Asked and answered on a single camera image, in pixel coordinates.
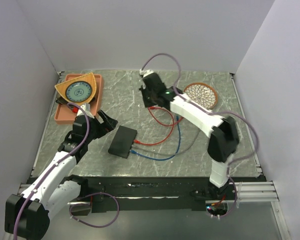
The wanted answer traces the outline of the blue patterned round plate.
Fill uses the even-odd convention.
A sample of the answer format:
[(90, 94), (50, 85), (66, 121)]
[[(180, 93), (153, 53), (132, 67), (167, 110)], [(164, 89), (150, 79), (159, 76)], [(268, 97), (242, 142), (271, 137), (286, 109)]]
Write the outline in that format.
[(86, 101), (92, 95), (92, 86), (85, 81), (71, 83), (65, 91), (66, 98), (73, 103)]

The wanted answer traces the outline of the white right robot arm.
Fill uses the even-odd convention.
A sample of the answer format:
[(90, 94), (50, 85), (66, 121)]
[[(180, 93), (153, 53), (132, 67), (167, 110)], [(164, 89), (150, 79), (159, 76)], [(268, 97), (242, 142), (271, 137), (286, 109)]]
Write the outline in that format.
[(139, 75), (143, 81), (139, 90), (146, 108), (159, 106), (169, 110), (188, 120), (209, 138), (207, 153), (212, 158), (212, 167), (208, 193), (213, 199), (222, 198), (229, 179), (228, 166), (240, 142), (235, 120), (213, 114), (174, 86), (166, 87), (152, 70), (140, 70)]

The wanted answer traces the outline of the dark dish under basket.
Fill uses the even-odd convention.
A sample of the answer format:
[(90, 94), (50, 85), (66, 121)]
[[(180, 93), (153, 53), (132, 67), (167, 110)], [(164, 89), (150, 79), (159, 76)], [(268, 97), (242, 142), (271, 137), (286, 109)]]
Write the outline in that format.
[(68, 100), (66, 100), (62, 95), (60, 95), (59, 93), (56, 94), (56, 100), (55, 102), (57, 104), (60, 104), (60, 105), (67, 105), (69, 103)]

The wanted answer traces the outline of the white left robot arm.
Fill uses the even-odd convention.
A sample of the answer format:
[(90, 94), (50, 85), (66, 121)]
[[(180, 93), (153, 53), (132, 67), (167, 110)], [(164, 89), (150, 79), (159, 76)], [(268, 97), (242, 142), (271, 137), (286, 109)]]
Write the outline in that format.
[(12, 194), (5, 203), (4, 230), (14, 238), (41, 240), (51, 220), (71, 200), (84, 201), (89, 195), (88, 180), (69, 172), (88, 151), (88, 145), (117, 126), (117, 120), (98, 111), (103, 122), (88, 110), (79, 110), (53, 160), (21, 194)]

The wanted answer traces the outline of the black network switch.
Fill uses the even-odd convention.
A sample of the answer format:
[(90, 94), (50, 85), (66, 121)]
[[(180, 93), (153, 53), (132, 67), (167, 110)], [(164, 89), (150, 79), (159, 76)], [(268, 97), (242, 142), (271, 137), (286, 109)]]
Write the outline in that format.
[(120, 125), (108, 149), (108, 153), (117, 157), (127, 159), (137, 130)]

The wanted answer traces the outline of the floral patterned plate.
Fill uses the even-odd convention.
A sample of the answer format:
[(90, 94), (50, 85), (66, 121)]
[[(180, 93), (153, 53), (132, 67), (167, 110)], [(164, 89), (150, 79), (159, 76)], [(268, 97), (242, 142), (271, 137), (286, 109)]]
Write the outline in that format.
[(194, 82), (184, 88), (184, 92), (197, 104), (211, 110), (218, 103), (218, 94), (211, 86), (202, 83)]

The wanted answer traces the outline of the pink plastic tray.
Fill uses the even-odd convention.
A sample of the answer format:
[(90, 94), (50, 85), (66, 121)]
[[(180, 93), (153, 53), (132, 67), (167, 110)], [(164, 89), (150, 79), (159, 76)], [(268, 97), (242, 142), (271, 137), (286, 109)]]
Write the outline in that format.
[(100, 74), (68, 74), (63, 82), (54, 87), (57, 91), (54, 120), (59, 125), (72, 124), (79, 112), (77, 107), (68, 106), (68, 103), (78, 106), (89, 104), (88, 109), (93, 116), (101, 108), (104, 79)]

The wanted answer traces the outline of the woven triangular basket plate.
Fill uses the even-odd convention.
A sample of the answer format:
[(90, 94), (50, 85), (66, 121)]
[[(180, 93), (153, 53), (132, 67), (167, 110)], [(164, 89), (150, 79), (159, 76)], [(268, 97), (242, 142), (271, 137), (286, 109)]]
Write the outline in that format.
[(61, 105), (90, 103), (97, 92), (97, 83), (92, 72), (66, 80), (54, 86), (58, 93), (56, 102)]

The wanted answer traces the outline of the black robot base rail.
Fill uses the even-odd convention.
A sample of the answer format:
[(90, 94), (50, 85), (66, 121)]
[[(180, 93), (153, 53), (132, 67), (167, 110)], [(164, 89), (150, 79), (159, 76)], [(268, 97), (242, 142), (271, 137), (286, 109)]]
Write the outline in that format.
[(86, 177), (75, 202), (107, 211), (205, 211), (209, 201), (234, 200), (233, 184), (214, 187), (207, 177)]

